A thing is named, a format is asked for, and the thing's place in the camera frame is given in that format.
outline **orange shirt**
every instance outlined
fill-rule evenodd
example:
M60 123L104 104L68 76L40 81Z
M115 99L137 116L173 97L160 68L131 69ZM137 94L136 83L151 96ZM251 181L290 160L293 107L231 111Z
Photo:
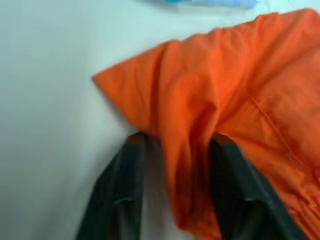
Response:
M228 136L320 239L320 16L258 16L165 42L94 76L128 121L161 139L177 225L221 239L208 145Z

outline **blue cloth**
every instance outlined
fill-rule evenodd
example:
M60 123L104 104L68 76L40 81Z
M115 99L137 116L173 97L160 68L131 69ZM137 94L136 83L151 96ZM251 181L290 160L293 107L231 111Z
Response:
M208 6L254 8L257 0L165 0L168 3L194 3Z

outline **white wall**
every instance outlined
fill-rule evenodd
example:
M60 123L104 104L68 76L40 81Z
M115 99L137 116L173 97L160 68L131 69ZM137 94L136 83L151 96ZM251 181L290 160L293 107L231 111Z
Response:
M316 0L261 0L248 11L0 0L0 239L71 240L95 178L134 131L94 73L171 38L304 6L320 9ZM163 231L161 239L177 239Z

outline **orange fabric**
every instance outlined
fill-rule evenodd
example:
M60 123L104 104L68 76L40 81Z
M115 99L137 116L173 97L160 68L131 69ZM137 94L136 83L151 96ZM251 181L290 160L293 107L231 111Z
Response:
M228 136L270 180L309 239L320 239L320 16L259 16L165 42L94 76L138 129L161 139L177 225L220 239L208 144Z

